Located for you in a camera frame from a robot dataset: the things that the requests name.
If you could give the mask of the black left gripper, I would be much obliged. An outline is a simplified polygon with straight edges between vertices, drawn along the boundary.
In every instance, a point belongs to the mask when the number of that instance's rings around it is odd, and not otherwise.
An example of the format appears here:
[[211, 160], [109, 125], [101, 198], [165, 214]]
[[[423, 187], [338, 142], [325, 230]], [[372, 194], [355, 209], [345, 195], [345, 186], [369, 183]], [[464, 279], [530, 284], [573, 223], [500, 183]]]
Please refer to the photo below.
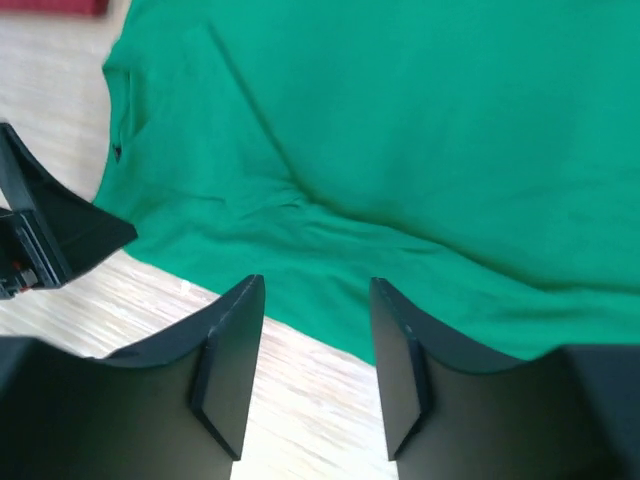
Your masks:
[[58, 182], [1, 125], [1, 299], [56, 289], [137, 238], [135, 227]]

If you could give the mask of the green t-shirt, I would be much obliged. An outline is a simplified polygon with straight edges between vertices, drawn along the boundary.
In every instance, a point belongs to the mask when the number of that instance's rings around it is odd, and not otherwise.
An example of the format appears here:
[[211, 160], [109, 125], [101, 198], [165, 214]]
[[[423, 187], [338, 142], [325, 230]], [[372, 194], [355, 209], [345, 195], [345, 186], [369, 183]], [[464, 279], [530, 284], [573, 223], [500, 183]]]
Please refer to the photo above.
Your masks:
[[504, 353], [639, 339], [635, 1], [135, 1], [96, 202], [373, 361], [369, 282]]

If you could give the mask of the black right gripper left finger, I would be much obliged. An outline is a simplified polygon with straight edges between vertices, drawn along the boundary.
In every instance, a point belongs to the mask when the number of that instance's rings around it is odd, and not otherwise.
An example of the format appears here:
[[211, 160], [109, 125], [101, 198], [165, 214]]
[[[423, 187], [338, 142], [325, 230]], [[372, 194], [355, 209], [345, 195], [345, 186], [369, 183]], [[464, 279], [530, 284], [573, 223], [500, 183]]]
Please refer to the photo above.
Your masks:
[[5, 479], [226, 479], [241, 458], [264, 280], [102, 358], [1, 340]]

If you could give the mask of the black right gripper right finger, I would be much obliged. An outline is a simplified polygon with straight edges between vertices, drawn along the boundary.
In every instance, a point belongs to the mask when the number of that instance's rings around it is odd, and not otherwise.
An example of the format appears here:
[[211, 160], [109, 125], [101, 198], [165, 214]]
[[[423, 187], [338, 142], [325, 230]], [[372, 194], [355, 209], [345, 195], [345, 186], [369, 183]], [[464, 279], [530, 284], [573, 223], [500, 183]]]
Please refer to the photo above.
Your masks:
[[402, 479], [635, 479], [639, 349], [523, 361], [370, 284], [387, 452]]

